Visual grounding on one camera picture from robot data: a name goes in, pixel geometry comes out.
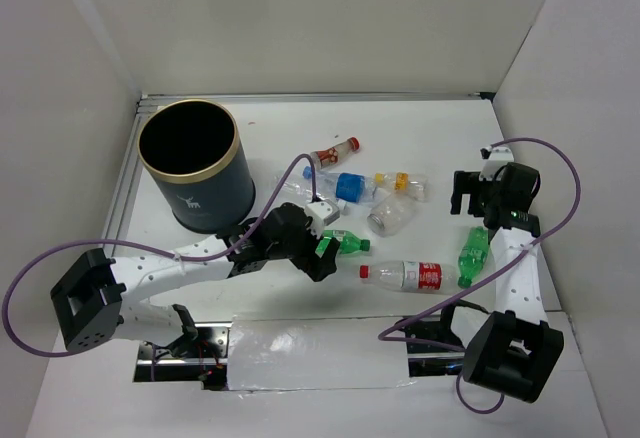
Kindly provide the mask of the green bottle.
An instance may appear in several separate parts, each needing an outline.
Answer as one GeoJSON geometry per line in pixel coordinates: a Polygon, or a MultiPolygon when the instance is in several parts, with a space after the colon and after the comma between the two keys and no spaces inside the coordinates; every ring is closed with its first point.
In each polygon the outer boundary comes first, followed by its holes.
{"type": "Polygon", "coordinates": [[[319,256],[326,251],[332,239],[336,239],[340,243],[340,254],[370,251],[371,242],[368,239],[358,238],[354,233],[347,230],[325,230],[323,238],[316,248],[316,253],[319,256]]]}
{"type": "Polygon", "coordinates": [[[466,289],[482,272],[489,254],[489,233],[482,226],[472,228],[458,257],[458,286],[466,289]]]}

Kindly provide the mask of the yellow-label yellow-cap bottle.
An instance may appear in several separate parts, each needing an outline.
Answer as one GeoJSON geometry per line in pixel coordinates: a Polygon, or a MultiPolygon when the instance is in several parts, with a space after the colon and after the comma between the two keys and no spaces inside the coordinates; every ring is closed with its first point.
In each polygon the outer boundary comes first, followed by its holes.
{"type": "Polygon", "coordinates": [[[406,195],[416,201],[427,201],[427,177],[423,174],[392,172],[376,173],[374,181],[378,187],[393,193],[406,195]]]}

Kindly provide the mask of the crushed clear bottle white cap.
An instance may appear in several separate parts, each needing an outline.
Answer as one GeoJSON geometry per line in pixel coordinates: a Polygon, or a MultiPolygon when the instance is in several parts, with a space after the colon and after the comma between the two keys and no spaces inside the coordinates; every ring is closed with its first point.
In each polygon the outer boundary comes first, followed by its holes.
{"type": "Polygon", "coordinates": [[[313,193],[310,179],[305,179],[298,175],[290,175],[284,182],[281,192],[287,198],[299,203],[310,202],[314,196],[321,200],[329,200],[333,202],[341,213],[348,212],[348,204],[346,201],[339,199],[324,183],[317,179],[316,193],[313,193]]]}

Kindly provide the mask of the clear capless wide bottle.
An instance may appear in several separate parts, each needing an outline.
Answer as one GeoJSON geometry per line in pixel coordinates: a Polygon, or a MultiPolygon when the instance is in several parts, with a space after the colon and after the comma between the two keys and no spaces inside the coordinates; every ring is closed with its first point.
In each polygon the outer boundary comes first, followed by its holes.
{"type": "Polygon", "coordinates": [[[369,228],[379,236],[397,234],[416,215],[414,199],[404,194],[391,194],[375,205],[367,217],[369,228]]]}

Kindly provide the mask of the clear bottle blue label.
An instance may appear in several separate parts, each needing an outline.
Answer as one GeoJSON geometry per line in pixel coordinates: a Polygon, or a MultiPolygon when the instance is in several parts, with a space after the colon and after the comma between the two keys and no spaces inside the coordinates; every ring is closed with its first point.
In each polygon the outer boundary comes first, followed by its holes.
{"type": "Polygon", "coordinates": [[[315,172],[316,191],[325,198],[354,204],[372,204],[377,185],[371,178],[352,173],[315,172]]]}

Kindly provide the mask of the clear bottle red label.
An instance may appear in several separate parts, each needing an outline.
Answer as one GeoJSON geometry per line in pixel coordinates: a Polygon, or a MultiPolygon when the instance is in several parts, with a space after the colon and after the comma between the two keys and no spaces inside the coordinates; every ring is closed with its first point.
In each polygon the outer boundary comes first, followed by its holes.
{"type": "Polygon", "coordinates": [[[433,262],[361,265],[359,277],[364,284],[393,292],[454,295],[461,290],[456,268],[433,262]]]}

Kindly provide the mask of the small red-cap drink bottle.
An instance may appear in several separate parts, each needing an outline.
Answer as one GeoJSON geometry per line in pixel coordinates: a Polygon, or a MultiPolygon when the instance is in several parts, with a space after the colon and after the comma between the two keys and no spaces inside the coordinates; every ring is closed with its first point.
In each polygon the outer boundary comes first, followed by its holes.
{"type": "Polygon", "coordinates": [[[356,153],[359,148],[359,141],[355,137],[350,137],[325,150],[311,152],[310,156],[317,169],[326,169],[344,161],[348,156],[356,153]]]}

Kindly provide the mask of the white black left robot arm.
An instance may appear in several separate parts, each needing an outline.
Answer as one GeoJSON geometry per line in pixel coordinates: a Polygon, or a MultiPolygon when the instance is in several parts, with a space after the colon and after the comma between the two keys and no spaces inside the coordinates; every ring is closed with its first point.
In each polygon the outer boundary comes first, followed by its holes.
{"type": "Polygon", "coordinates": [[[109,258],[100,248],[84,252],[50,296],[64,345],[78,354],[112,339],[146,342],[175,358],[189,355],[200,341],[187,308],[156,306],[152,297],[185,286],[221,281],[288,260],[312,281],[337,270],[337,240],[323,254],[316,249],[325,228],[340,216],[332,202],[303,207],[286,202],[262,221],[249,219],[168,256],[109,258]]]}

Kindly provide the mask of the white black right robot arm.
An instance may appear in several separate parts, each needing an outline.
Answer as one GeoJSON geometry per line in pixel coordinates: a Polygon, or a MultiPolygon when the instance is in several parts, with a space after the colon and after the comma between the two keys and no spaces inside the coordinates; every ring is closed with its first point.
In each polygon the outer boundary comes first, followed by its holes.
{"type": "Polygon", "coordinates": [[[536,240],[537,216],[529,208],[539,173],[508,163],[485,179],[479,172],[454,174],[451,211],[482,219],[489,247],[502,275],[495,281],[490,313],[459,300],[444,310],[436,337],[448,350],[465,348],[461,374],[471,384],[527,403],[535,402],[564,348],[561,331],[548,324],[542,304],[536,240]]]}

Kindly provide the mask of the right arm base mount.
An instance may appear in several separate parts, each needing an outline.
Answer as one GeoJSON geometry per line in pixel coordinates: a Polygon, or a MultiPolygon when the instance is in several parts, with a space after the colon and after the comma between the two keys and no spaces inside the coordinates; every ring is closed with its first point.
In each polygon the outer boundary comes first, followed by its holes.
{"type": "Polygon", "coordinates": [[[457,354],[462,370],[469,374],[483,358],[487,333],[484,325],[491,314],[467,307],[446,308],[436,318],[423,318],[401,328],[409,354],[457,354]]]}

